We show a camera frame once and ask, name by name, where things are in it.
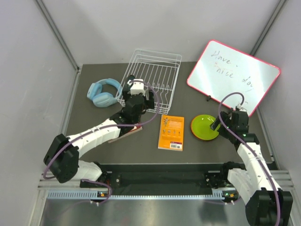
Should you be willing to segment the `orange plastic plate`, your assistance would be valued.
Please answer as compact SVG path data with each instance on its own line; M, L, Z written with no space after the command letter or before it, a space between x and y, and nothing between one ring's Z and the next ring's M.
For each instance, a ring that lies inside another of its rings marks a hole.
M192 134L203 141L214 140L219 136L218 131L213 131L210 129L210 125L206 123L192 123L191 124L191 132Z

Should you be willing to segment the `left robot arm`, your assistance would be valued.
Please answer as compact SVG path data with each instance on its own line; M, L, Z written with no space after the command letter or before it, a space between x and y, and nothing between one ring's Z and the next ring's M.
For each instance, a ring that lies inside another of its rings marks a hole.
M95 186L103 186L107 176L98 162L82 161L81 157L90 150L108 141L118 140L139 131L143 123L141 116L147 109L159 104L155 91L144 94L126 93L126 105L101 124L84 132L65 136L57 135L44 157L46 166L44 179L56 179L63 184L72 179L87 181Z

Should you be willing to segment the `lime green plastic plate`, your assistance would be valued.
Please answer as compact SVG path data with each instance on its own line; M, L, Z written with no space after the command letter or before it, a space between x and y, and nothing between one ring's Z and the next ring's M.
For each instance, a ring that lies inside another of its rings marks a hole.
M193 118L190 129L193 135L201 140L209 141L217 138L219 132L211 129L211 124L215 121L215 117L207 114L201 114Z

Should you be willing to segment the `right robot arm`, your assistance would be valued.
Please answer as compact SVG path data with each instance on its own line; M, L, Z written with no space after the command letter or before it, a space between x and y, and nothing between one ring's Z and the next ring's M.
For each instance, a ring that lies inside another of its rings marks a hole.
M220 182L233 185L246 208L246 219L251 226L286 226L293 205L293 197L273 178L261 153L257 136L249 132L249 117L244 111L221 111L210 125L211 130L229 140L243 160L223 164Z

